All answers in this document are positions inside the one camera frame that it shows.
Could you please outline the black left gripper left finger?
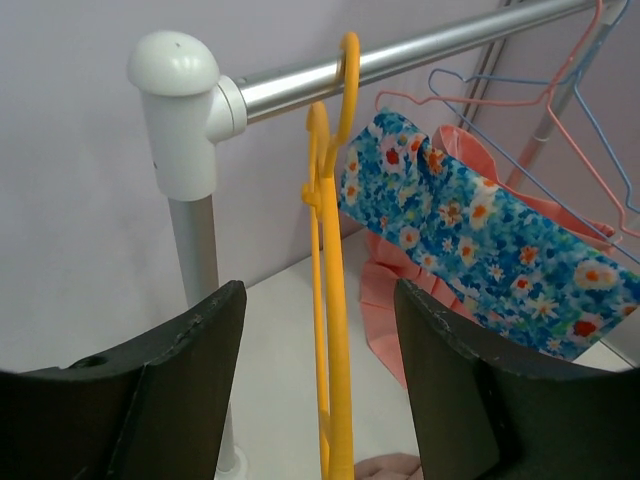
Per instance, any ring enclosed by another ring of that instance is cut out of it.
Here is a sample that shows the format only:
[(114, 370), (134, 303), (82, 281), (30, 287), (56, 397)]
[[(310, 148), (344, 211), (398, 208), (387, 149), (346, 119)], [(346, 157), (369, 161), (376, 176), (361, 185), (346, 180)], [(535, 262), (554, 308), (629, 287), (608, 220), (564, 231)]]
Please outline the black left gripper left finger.
[(1, 375), (5, 479), (211, 479), (247, 295), (231, 281), (67, 368)]

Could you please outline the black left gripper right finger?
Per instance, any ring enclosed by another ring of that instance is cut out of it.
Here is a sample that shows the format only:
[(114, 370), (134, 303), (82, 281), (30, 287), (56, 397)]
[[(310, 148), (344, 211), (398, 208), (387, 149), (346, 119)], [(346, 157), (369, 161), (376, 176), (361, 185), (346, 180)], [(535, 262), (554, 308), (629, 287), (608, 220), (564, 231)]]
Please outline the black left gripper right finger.
[(520, 346), (395, 286), (397, 331), (428, 479), (635, 479), (639, 372)]

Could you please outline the blue floral garment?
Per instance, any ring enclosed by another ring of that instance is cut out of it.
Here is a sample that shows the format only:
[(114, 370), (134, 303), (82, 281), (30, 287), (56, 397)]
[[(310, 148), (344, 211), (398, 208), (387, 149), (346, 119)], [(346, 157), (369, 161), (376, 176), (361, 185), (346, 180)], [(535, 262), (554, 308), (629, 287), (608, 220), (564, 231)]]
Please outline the blue floral garment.
[(479, 323), (573, 360), (630, 316), (639, 278), (382, 110), (350, 143), (340, 209), (435, 275)]

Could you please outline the orange plastic hanger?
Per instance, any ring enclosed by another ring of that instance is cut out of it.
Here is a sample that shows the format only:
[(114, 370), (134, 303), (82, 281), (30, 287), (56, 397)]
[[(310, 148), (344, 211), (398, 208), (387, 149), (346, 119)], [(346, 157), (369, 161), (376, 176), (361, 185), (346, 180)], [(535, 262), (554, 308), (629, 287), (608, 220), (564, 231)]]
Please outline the orange plastic hanger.
[(325, 104), (307, 114), (309, 181), (302, 201), (309, 207), (316, 399), (320, 473), (323, 479), (354, 477), (351, 369), (348, 313), (335, 167), (355, 117), (360, 79), (356, 33), (341, 41), (338, 78), (344, 82), (337, 131), (330, 132)]

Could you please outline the dusty pink pleated garment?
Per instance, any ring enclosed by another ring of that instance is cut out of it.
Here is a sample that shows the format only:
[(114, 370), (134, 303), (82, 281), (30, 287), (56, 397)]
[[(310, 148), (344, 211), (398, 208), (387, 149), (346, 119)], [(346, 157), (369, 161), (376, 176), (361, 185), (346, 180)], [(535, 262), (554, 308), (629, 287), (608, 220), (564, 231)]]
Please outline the dusty pink pleated garment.
[(361, 460), (354, 465), (355, 480), (423, 480), (418, 456), (393, 453)]

